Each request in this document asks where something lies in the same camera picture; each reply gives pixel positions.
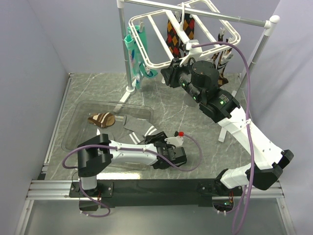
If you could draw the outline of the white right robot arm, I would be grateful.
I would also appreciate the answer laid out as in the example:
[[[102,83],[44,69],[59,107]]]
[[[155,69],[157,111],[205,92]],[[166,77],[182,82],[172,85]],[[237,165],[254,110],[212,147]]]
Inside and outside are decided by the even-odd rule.
[[[243,185],[267,190],[279,179],[294,154],[276,146],[246,117],[235,97],[219,87],[220,73],[211,62],[191,58],[181,66],[180,59],[174,58],[168,68],[161,69],[161,74],[167,86],[183,88],[206,116],[254,157],[253,163],[222,171],[214,184],[216,193],[226,195],[232,188]]]

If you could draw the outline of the white clip sock hanger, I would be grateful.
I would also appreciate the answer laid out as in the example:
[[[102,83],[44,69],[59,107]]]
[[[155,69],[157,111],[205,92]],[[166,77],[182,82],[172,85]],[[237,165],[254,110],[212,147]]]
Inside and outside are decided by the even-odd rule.
[[[170,66],[170,63],[174,59],[174,50],[170,49],[169,44],[170,43],[177,43],[180,45],[183,43],[186,45],[186,55],[181,57],[180,66],[185,64],[187,60],[191,57],[194,57],[195,59],[208,59],[210,55],[216,54],[218,52],[224,51],[230,46],[222,46],[221,42],[217,41],[213,37],[213,35],[210,33],[210,31],[207,29],[207,27],[203,24],[203,22],[200,20],[199,15],[200,13],[188,13],[187,10],[191,9],[194,10],[193,7],[194,4],[199,3],[198,0],[190,0],[187,2],[182,2],[181,4],[177,5],[177,8],[170,9],[170,7],[166,7],[164,4],[153,2],[152,6],[160,7],[160,10],[134,16],[130,18],[129,20],[129,28],[131,30],[131,35],[135,39],[139,52],[142,56],[143,63],[146,65],[147,68],[152,70],[160,70],[164,69]],[[198,46],[199,42],[197,40],[192,39],[193,32],[187,32],[187,17],[186,15],[189,14],[190,17],[195,21],[195,23],[200,27],[202,32],[206,35],[206,37],[209,39],[211,43],[216,42],[217,44],[214,45],[213,48],[202,50],[201,48],[192,48],[192,46]],[[176,35],[171,37],[171,40],[165,40],[156,25],[153,16],[158,15],[166,15],[168,18],[168,26],[169,26],[169,32],[174,32]],[[141,36],[139,33],[141,32],[140,28],[137,30],[136,26],[134,25],[135,21],[142,21],[143,19],[147,18],[150,21],[150,24],[152,26],[152,29],[156,33],[156,36],[158,37],[158,40],[160,41],[160,44],[162,45],[165,53],[168,56],[168,60],[165,62],[161,62],[158,64],[152,63],[149,54],[146,50],[146,43],[141,39]]]

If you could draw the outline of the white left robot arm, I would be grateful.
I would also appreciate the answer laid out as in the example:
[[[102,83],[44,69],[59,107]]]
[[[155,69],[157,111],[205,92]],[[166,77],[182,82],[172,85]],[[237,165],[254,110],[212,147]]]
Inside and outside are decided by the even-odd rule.
[[[109,164],[144,164],[154,169],[179,167],[187,162],[181,145],[169,143],[164,132],[146,136],[142,145],[116,142],[107,134],[91,138],[77,146],[80,191],[87,197],[94,196],[98,190],[96,176]]]

